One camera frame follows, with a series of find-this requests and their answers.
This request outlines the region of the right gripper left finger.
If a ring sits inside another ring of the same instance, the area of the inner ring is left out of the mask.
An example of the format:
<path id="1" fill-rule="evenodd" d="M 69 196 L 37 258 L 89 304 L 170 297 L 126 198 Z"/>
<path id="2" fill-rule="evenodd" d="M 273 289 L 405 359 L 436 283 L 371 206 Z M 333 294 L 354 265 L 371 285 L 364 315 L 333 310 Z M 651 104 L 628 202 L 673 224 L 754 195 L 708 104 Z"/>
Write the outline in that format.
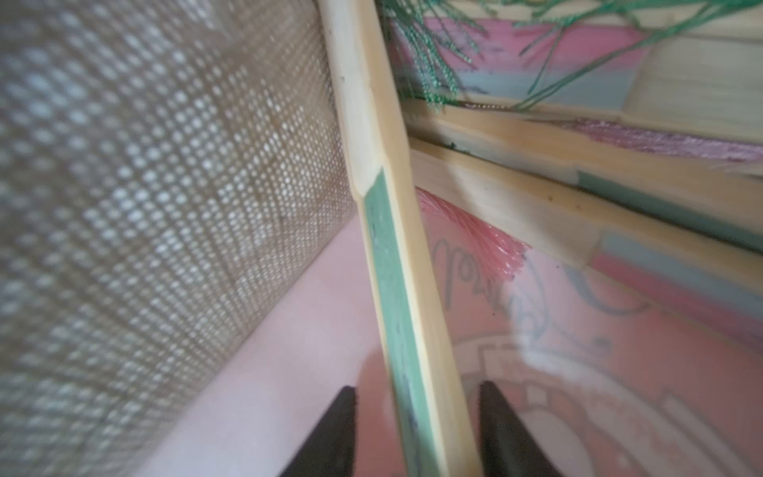
<path id="1" fill-rule="evenodd" d="M 354 475 L 357 443 L 357 390 L 345 386 L 317 421 L 282 477 Z"/>

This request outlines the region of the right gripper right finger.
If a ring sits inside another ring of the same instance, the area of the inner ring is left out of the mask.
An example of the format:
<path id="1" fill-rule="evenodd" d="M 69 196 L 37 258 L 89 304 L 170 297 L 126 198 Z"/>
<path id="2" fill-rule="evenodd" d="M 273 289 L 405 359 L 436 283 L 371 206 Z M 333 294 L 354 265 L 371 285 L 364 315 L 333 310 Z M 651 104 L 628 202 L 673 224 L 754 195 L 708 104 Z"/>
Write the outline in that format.
<path id="1" fill-rule="evenodd" d="M 494 382 L 480 385 L 478 409 L 486 476 L 562 477 Z"/>

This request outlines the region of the burlap red tote bag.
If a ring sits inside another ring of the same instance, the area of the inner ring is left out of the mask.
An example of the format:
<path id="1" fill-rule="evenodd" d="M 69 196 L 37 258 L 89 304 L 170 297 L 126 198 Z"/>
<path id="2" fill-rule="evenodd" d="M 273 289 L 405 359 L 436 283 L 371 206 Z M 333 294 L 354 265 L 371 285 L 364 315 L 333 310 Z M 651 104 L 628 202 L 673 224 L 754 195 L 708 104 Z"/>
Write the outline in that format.
<path id="1" fill-rule="evenodd" d="M 280 475 L 350 386 L 353 476 L 411 476 L 321 2 L 2 3 L 3 475 L 133 475 L 254 338 L 272 379 L 234 413 L 244 436 L 201 428 L 204 447 L 242 451 L 210 475 Z M 455 43 L 425 23 L 514 8 L 562 37 L 695 7 L 689 29 L 758 1 L 372 2 L 402 114 L 423 101 L 555 121 L 762 183 L 762 139 L 536 111 L 551 87 L 512 107 L 457 101 L 440 55 Z M 452 149 L 405 131 L 410 148 Z M 761 474 L 762 350 L 532 248 L 411 170 L 480 458 L 492 381 L 562 476 Z"/>

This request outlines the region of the green pink folding fan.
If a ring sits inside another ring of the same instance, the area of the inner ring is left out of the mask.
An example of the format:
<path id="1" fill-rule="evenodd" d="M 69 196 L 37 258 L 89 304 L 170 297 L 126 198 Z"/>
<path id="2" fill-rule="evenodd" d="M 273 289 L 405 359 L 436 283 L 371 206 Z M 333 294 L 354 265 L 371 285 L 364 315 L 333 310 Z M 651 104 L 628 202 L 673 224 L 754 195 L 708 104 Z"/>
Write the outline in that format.
<path id="1" fill-rule="evenodd" d="M 762 250 L 762 183 L 707 160 L 637 152 L 555 121 L 405 101 L 410 134 L 548 178 L 751 252 Z"/>

